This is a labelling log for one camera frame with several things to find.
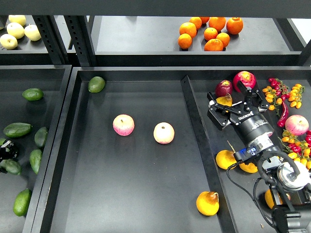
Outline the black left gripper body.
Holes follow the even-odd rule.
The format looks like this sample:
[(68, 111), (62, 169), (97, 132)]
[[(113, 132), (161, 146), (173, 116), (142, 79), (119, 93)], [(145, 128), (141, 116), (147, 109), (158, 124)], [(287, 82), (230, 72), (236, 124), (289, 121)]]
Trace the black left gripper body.
[(3, 140), (0, 145), (0, 161), (19, 156), (19, 148), (11, 140)]

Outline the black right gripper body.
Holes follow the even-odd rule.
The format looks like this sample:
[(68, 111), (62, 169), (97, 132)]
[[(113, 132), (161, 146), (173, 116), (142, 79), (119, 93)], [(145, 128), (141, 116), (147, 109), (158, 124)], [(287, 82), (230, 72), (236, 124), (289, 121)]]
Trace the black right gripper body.
[(219, 130), (231, 125), (246, 146), (256, 138), (262, 135), (270, 137), (274, 132), (256, 107), (245, 111), (242, 107), (212, 106), (208, 109), (207, 116)]

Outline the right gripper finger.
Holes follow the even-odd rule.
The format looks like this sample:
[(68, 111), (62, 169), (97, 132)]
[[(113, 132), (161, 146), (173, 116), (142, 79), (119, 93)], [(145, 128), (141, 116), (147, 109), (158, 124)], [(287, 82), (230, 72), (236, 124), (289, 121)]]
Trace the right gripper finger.
[(218, 103), (216, 101), (215, 95), (212, 92), (207, 93), (207, 98), (209, 100), (209, 104), (208, 104), (209, 109), (214, 109), (215, 111), (222, 112), (223, 114), (225, 113), (239, 114), (240, 113), (239, 110), (233, 107)]
[(252, 107), (257, 108), (259, 112), (268, 110), (270, 104), (259, 89), (252, 89), (251, 87), (245, 86), (242, 81), (237, 82), (237, 87), (244, 94), (243, 109), (246, 112), (250, 112)]

